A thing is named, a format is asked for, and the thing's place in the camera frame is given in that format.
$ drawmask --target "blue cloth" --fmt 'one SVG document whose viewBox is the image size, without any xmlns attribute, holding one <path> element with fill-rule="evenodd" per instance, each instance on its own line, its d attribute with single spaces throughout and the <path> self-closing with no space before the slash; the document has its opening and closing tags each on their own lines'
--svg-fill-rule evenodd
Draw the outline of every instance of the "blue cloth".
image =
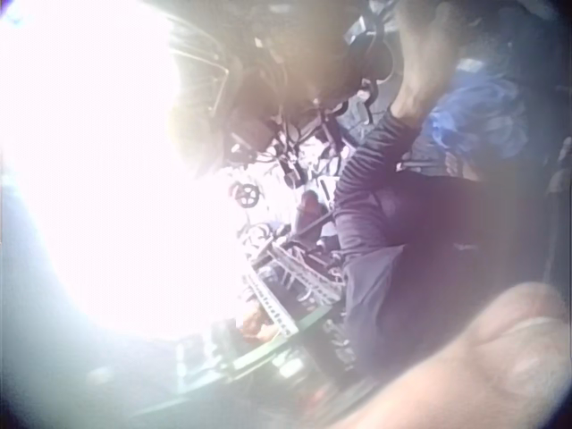
<svg viewBox="0 0 572 429">
<path fill-rule="evenodd" d="M 515 83 L 485 71 L 457 71 L 423 135 L 474 166 L 518 155 L 528 143 L 525 105 Z"/>
</svg>

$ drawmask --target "sunlight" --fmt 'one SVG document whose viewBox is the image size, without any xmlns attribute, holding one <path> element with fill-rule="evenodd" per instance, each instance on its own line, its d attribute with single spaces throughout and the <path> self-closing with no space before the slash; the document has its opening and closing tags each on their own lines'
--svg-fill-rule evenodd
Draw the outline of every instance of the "sunlight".
<svg viewBox="0 0 572 429">
<path fill-rule="evenodd" d="M 222 183 L 191 182 L 166 137 L 168 22 L 132 1 L 25 5 L 1 28 L 0 132 L 64 287 L 149 338 L 230 316 L 246 261 Z"/>
</svg>

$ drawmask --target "bright light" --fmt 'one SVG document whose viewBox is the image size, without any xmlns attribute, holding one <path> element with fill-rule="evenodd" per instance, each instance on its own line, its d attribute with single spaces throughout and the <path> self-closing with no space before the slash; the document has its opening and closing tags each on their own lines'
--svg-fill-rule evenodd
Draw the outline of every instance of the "bright light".
<svg viewBox="0 0 572 429">
<path fill-rule="evenodd" d="M 292 376 L 299 373 L 303 368 L 304 368 L 304 363 L 302 362 L 302 360 L 296 358 L 282 365 L 279 371 L 282 377 L 291 378 Z"/>
<path fill-rule="evenodd" d="M 168 24 L 131 1 L 26 5 L 0 29 L 0 132 L 64 287 L 99 324 L 149 338 L 230 317 L 246 261 L 225 189 L 191 182 L 167 141 Z"/>
</svg>

